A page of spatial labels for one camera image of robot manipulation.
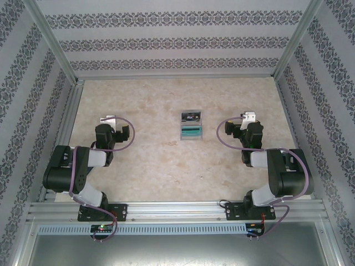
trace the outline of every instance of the glass panel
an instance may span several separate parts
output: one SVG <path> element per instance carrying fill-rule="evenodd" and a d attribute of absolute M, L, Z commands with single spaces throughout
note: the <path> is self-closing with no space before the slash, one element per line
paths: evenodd
<path fill-rule="evenodd" d="M 32 266 L 326 265 L 314 223 L 283 223 L 259 241 L 244 235 L 38 236 Z"/>

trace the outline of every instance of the green object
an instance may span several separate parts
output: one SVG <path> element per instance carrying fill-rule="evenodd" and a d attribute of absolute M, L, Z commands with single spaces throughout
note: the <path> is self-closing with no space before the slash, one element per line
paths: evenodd
<path fill-rule="evenodd" d="M 202 136 L 202 126 L 182 126 L 181 135 L 182 137 Z"/>

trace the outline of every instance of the wire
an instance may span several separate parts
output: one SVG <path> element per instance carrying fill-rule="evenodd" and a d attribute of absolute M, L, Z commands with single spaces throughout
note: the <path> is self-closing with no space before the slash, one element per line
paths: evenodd
<path fill-rule="evenodd" d="M 256 237 L 256 238 L 259 239 L 259 236 L 257 234 L 251 233 L 249 231 L 247 231 L 247 237 L 248 237 L 248 235 L 251 235 L 251 236 Z"/>
<path fill-rule="evenodd" d="M 132 131 L 133 131 L 133 136 L 132 136 L 131 141 L 126 146 L 124 146 L 123 148 L 120 148 L 120 149 L 104 150 L 104 149 L 93 149 L 93 148 L 90 148 L 91 150 L 97 150 L 97 151 L 123 151 L 124 149 L 127 149 L 132 144 L 132 142 L 134 141 L 135 130 L 134 130 L 134 126 L 132 125 L 132 123 L 130 121 L 128 121 L 127 119 L 124 119 L 122 117 L 118 117 L 118 116 L 113 116 L 113 117 L 109 117 L 109 118 L 106 118 L 106 119 L 102 119 L 101 121 L 105 121 L 105 120 L 109 120 L 109 119 L 119 119 L 119 120 L 123 120 L 123 121 L 127 122 L 132 127 Z M 73 188 L 74 188 L 74 180 L 75 180 L 75 168 L 76 168 L 76 164 L 77 164 L 77 150 L 78 150 L 78 147 L 79 146 L 76 146 L 74 148 L 74 151 L 73 151 L 72 178 L 71 178 L 71 181 L 70 181 L 69 196 L 72 198 L 73 201 L 83 205 L 84 207 L 88 207 L 88 208 L 91 208 L 91 209 L 96 209 L 97 211 L 101 211 L 101 212 L 103 212 L 103 213 L 105 213 L 105 214 L 107 214 L 107 215 L 112 217 L 112 219 L 113 219 L 112 224 L 115 224 L 115 228 L 111 232 L 110 235 L 108 235 L 105 239 L 99 240 L 99 239 L 95 238 L 95 235 L 96 235 L 96 233 L 98 231 L 95 231 L 94 234 L 93 234 L 94 241 L 99 241 L 99 242 L 102 243 L 102 242 L 105 242 L 105 241 L 109 240 L 117 232 L 117 229 L 118 229 L 117 218 L 116 218 L 116 216 L 114 216 L 114 214 L 112 214 L 112 213 L 110 213 L 110 212 L 108 212 L 108 211 L 106 211 L 104 209 L 101 209 L 99 207 L 86 204 L 85 202 L 82 202 L 81 200 L 79 200 L 77 198 L 74 198 Z"/>
<path fill-rule="evenodd" d="M 242 150 L 242 151 L 280 150 L 280 151 L 284 151 L 284 152 L 286 152 L 286 153 L 292 155 L 292 156 L 298 161 L 298 163 L 301 165 L 301 167 L 302 167 L 302 169 L 303 169 L 303 171 L 304 171 L 304 173 L 305 173 L 305 186 L 303 187 L 303 190 L 302 190 L 299 194 L 297 194 L 297 195 L 295 195 L 295 196 L 292 196 L 292 197 L 287 197 L 287 200 L 295 200 L 295 199 L 297 199 L 297 198 L 303 196 L 303 195 L 306 193 L 306 191 L 307 191 L 307 189 L 308 189 L 308 186 L 309 186 L 309 184 L 310 184 L 310 177 L 309 177 L 309 175 L 308 175 L 308 171 L 307 171 L 307 167 L 306 167 L 305 163 L 301 160 L 301 158 L 300 158 L 297 154 L 295 154 L 294 152 L 292 152 L 292 151 L 290 151 L 290 150 L 288 150 L 288 149 L 285 149 L 285 148 L 251 149 L 251 148 L 244 148 L 244 147 L 234 147 L 234 146 L 231 146 L 231 145 L 225 143 L 225 142 L 221 139 L 220 134 L 219 134 L 219 130 L 220 130 L 221 126 L 222 126 L 225 122 L 227 122 L 227 121 L 229 121 L 229 120 L 236 120 L 236 119 L 242 119 L 242 118 L 243 118 L 243 117 L 232 117 L 232 118 L 228 118 L 228 119 L 222 121 L 222 122 L 219 124 L 219 126 L 217 127 L 217 131 L 216 131 L 218 140 L 219 140 L 223 145 L 227 146 L 228 148 L 235 149 L 235 150 Z M 279 203 L 279 202 L 283 202 L 283 198 L 278 198 L 278 199 L 274 200 L 273 202 L 270 202 L 270 205 L 273 205 L 273 204 Z"/>
<path fill-rule="evenodd" d="M 307 167 L 306 167 L 305 163 L 301 160 L 301 158 L 300 158 L 297 154 L 295 154 L 294 152 L 292 152 L 292 151 L 290 151 L 290 150 L 288 150 L 288 149 L 285 149 L 285 148 L 251 149 L 251 148 L 244 148 L 244 147 L 234 147 L 234 146 L 231 146 L 231 145 L 225 143 L 225 142 L 221 139 L 220 134 L 219 134 L 219 131 L 220 131 L 221 126 L 222 126 L 225 122 L 230 121 L 230 120 L 243 119 L 243 118 L 244 118 L 244 117 L 239 116 L 239 117 L 228 118 L 228 119 L 222 121 L 222 122 L 218 125 L 217 130 L 216 130 L 216 134 L 217 134 L 218 140 L 219 140 L 223 145 L 227 146 L 228 148 L 235 149 L 235 150 L 242 150 L 242 151 L 280 150 L 280 151 L 284 151 L 284 152 L 286 152 L 286 153 L 292 155 L 292 156 L 298 161 L 298 163 L 301 165 L 301 167 L 302 167 L 302 169 L 303 169 L 303 171 L 304 171 L 304 173 L 305 173 L 305 186 L 303 187 L 303 190 L 302 190 L 299 194 L 297 194 L 297 195 L 295 195 L 295 196 L 292 196 L 292 197 L 287 197 L 287 199 L 288 199 L 288 200 L 295 200 L 295 199 L 297 199 L 297 198 L 303 196 L 303 195 L 306 193 L 306 191 L 307 191 L 307 189 L 308 189 L 308 186 L 309 186 L 309 184 L 310 184 L 310 177 L 309 177 L 309 174 L 308 174 Z M 272 201 L 272 202 L 270 202 L 269 204 L 270 204 L 270 206 L 273 206 L 274 204 L 279 203 L 279 202 L 283 202 L 283 198 L 282 198 L 282 197 L 281 197 L 281 198 L 278 198 L 278 199 L 276 199 L 276 200 L 274 200 L 274 201 Z M 282 222 L 282 220 L 287 216 L 287 214 L 288 214 L 289 211 L 290 211 L 290 207 L 289 207 L 288 205 L 286 205 L 286 204 L 283 204 L 283 205 L 276 205 L 276 206 L 273 206 L 273 207 L 286 207 L 287 210 L 286 210 L 285 214 L 280 218 L 280 220 L 278 220 L 277 223 L 276 223 L 270 230 L 268 230 L 265 234 L 263 234 L 263 236 L 265 236 L 265 235 L 267 235 L 268 233 L 270 233 L 271 231 L 275 230 L 275 228 Z"/>
<path fill-rule="evenodd" d="M 264 213 L 261 213 L 261 224 L 262 224 L 262 228 L 261 230 L 264 230 L 265 229 L 265 214 Z"/>
<path fill-rule="evenodd" d="M 287 208 L 285 214 L 277 221 L 277 223 L 275 223 L 273 225 L 273 227 L 271 227 L 266 233 L 264 233 L 263 235 L 261 235 L 260 237 L 264 237 L 266 235 L 268 235 L 270 232 L 272 232 L 273 230 L 275 230 L 275 228 L 282 222 L 283 219 L 285 219 L 285 217 L 288 215 L 288 213 L 290 212 L 290 207 L 289 205 L 286 204 L 281 204 L 281 205 L 274 205 L 274 208 Z"/>
<path fill-rule="evenodd" d="M 117 218 L 117 213 L 115 213 L 114 211 L 111 211 L 111 213 Z"/>
<path fill-rule="evenodd" d="M 221 199 L 221 200 L 219 201 L 218 205 L 219 205 L 221 208 L 223 208 L 223 209 L 226 209 L 226 206 L 225 206 L 225 205 L 224 205 L 224 206 L 221 205 L 221 202 L 222 202 L 222 201 L 225 201 L 225 202 L 228 202 L 228 203 L 232 203 L 232 202 L 227 201 L 227 200 L 225 200 L 225 199 Z"/>

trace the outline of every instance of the white bracket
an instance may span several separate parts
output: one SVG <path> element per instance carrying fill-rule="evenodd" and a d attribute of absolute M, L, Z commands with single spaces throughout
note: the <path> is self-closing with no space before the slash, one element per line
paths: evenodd
<path fill-rule="evenodd" d="M 101 124 L 109 124 L 116 131 L 116 119 L 113 118 L 113 119 L 101 121 L 102 119 L 109 118 L 109 117 L 115 117 L 115 115 L 107 115 L 106 117 L 101 117 L 100 123 Z"/>
<path fill-rule="evenodd" d="M 240 126 L 240 130 L 244 130 L 247 129 L 248 125 L 250 123 L 254 123 L 255 122 L 255 112 L 245 112 L 243 114 L 243 121 L 242 121 L 242 125 Z"/>

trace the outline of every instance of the black mounting plate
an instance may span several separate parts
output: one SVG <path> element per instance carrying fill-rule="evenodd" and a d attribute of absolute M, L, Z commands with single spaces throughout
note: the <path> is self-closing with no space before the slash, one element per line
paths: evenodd
<path fill-rule="evenodd" d="M 240 220 L 261 220 L 262 213 L 265 215 L 265 220 L 275 220 L 275 210 L 270 206 L 251 207 L 245 211 L 243 202 L 228 202 L 225 204 L 227 221 Z"/>
<path fill-rule="evenodd" d="M 118 222 L 125 222 L 127 217 L 127 204 L 111 204 L 109 203 L 108 212 L 114 212 Z M 86 208 L 80 205 L 78 213 L 79 222 L 112 222 L 112 217 L 108 214 L 104 218 L 99 219 L 96 213 L 99 213 L 99 216 L 102 216 L 101 211 L 95 209 Z"/>

